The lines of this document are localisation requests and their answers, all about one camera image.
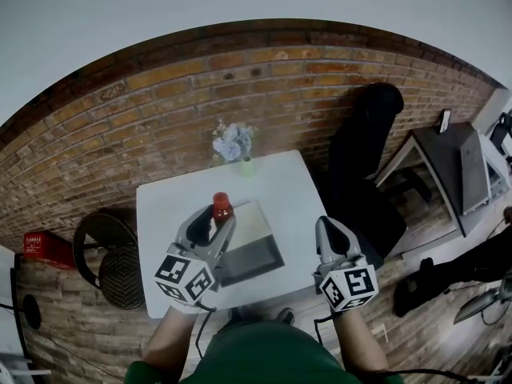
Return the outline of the white grey printer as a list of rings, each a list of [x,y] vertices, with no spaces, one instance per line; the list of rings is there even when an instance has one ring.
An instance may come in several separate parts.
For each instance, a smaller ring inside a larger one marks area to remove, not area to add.
[[[476,130],[460,151],[464,215],[512,190],[509,165],[487,136]]]

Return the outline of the black round stand base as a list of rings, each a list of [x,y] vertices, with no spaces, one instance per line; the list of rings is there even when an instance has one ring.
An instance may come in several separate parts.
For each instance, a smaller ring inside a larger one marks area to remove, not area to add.
[[[32,329],[38,330],[41,326],[42,318],[38,303],[32,294],[24,296],[22,301],[22,312],[28,325]]]

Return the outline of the small black device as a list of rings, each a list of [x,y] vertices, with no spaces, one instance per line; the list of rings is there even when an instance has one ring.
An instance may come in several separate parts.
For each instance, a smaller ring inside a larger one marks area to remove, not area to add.
[[[494,126],[490,136],[491,142],[500,150],[507,134],[512,132],[512,110],[508,113],[501,113],[497,124]]]

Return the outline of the person's right forearm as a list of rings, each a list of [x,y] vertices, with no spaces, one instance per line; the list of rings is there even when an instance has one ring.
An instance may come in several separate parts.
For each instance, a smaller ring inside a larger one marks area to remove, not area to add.
[[[333,319],[344,367],[364,378],[388,371],[386,354],[358,310],[348,310]]]

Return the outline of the black office chair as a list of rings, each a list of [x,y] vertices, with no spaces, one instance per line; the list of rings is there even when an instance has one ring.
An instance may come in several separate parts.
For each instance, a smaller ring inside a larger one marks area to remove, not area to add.
[[[416,190],[429,202],[432,191],[412,170],[398,172],[402,181],[380,191],[370,177],[377,171],[386,140],[404,100],[399,89],[386,82],[363,87],[353,113],[336,131],[328,149],[328,172],[322,188],[328,215],[352,230],[368,261],[376,267],[406,232],[406,222],[392,197]]]

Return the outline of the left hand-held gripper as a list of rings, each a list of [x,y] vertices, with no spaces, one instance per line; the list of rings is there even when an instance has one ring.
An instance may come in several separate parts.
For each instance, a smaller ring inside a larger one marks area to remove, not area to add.
[[[212,205],[189,216],[178,228],[154,275],[156,285],[166,296],[188,306],[196,306],[210,291],[218,292],[214,272],[236,228],[236,217],[232,214],[216,224],[210,239],[212,219]]]

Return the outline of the dark desk white legs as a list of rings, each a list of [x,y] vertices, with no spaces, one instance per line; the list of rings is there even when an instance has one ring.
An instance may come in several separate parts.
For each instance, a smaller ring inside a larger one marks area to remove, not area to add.
[[[438,134],[433,126],[411,130],[402,147],[379,172],[374,183],[377,186],[381,185],[398,169],[399,164],[408,153],[416,150],[440,191],[456,226],[456,235],[468,237],[483,219],[487,208],[480,206],[471,213],[464,214],[462,212],[460,147],[475,132],[476,130],[468,122],[454,123],[442,134]]]

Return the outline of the person's green shirt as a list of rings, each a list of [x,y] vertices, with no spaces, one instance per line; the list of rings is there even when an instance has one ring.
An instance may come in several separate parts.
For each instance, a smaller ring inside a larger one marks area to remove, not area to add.
[[[143,361],[125,384],[361,384],[304,331],[283,322],[232,326],[212,337],[195,371],[181,382]]]

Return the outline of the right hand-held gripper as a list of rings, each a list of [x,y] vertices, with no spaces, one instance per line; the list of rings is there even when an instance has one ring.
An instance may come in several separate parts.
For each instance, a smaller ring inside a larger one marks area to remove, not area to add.
[[[360,254],[355,233],[340,221],[321,216],[315,224],[315,237],[321,262],[329,263],[321,263],[313,278],[331,310],[342,313],[371,301],[379,292],[377,276],[374,266]],[[346,258],[332,262],[337,254]]]

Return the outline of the person's left forearm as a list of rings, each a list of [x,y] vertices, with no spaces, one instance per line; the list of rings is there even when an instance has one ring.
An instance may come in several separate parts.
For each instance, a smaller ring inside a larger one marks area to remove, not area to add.
[[[169,308],[146,344],[142,360],[177,382],[182,376],[197,318],[197,314]]]

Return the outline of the red plastic cap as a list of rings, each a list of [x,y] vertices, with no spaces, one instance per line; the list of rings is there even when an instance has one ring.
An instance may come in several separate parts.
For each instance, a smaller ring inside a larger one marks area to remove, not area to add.
[[[217,192],[213,196],[212,217],[216,225],[220,226],[234,214],[229,197],[225,192]]]

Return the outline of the grey tray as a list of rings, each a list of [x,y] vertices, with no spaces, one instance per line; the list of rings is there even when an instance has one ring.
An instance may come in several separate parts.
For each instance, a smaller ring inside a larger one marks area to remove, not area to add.
[[[220,287],[228,287],[285,265],[270,225],[257,200],[234,208],[236,227],[220,257]]]

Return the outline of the red box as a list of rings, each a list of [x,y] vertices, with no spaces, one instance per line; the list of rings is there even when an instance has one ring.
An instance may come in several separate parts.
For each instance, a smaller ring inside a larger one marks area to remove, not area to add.
[[[54,268],[76,268],[72,243],[47,231],[24,234],[23,255]]]

